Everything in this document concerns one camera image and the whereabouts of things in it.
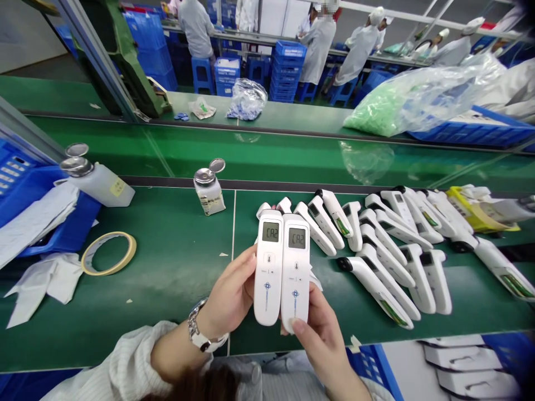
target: thermometer display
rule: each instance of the thermometer display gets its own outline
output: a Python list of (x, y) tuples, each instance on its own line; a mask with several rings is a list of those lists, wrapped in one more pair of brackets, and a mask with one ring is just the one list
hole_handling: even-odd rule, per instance
[(264, 223), (262, 228), (262, 241), (278, 242), (279, 225), (277, 223)]
[(290, 248), (305, 249), (307, 244), (305, 234), (306, 231), (300, 228), (289, 229), (288, 246)]

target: white lab coat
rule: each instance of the white lab coat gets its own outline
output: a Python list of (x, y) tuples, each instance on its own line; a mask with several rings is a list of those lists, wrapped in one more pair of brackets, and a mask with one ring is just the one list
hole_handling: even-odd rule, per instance
[(335, 33), (336, 22), (334, 22), (332, 16), (327, 15), (316, 18), (310, 31), (300, 39), (301, 44), (307, 47), (307, 55), (305, 56), (299, 82), (318, 84), (319, 79), (322, 77), (323, 67), (327, 61)]
[(433, 57), (428, 57), (432, 61), (431, 67), (455, 67), (470, 54), (470, 36), (463, 36), (461, 39), (450, 42)]
[(180, 4), (178, 23), (188, 39), (188, 48), (192, 57), (209, 58), (213, 55), (210, 35), (213, 24), (202, 4), (197, 0), (184, 0)]
[(238, 0), (236, 26), (240, 31), (258, 32), (258, 0)]
[(535, 123), (535, 58), (507, 70), (477, 105)]
[(360, 74), (369, 54), (377, 45), (378, 37), (379, 29), (373, 25), (358, 27), (353, 31), (351, 37), (346, 40), (349, 53), (336, 74), (335, 86), (344, 85)]

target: white bottle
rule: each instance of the white bottle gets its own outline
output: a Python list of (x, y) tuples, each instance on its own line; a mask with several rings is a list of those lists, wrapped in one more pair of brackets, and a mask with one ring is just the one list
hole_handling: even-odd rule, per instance
[(220, 173), (224, 168), (223, 159), (214, 159), (210, 162), (210, 168), (197, 170), (193, 177), (197, 196), (207, 216), (225, 210), (221, 185), (216, 177), (216, 173)]
[(91, 163), (82, 156), (89, 151), (83, 143), (72, 144), (65, 153), (70, 156), (60, 163), (60, 168), (70, 175), (68, 181), (106, 207), (130, 205), (135, 190), (121, 180), (108, 167)]

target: silver pump lid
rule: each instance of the silver pump lid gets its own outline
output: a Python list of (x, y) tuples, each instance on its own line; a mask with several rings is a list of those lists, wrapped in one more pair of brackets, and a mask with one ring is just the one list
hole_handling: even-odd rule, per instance
[(222, 172), (224, 168), (225, 161), (223, 159), (214, 159), (210, 162), (209, 168), (197, 170), (193, 179), (200, 187), (211, 187), (216, 180), (216, 173)]
[(95, 166), (86, 158), (82, 157), (89, 151), (89, 146), (84, 143), (69, 145), (65, 150), (68, 159), (60, 163), (60, 168), (71, 177), (83, 177), (93, 171)]

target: sleeve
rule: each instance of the sleeve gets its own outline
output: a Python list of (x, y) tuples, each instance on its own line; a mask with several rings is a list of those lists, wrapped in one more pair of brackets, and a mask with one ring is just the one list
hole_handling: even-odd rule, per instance
[(123, 335), (100, 365), (83, 370), (53, 388), (41, 401), (138, 401), (165, 396), (172, 386), (150, 364), (154, 344), (177, 325), (161, 321)]

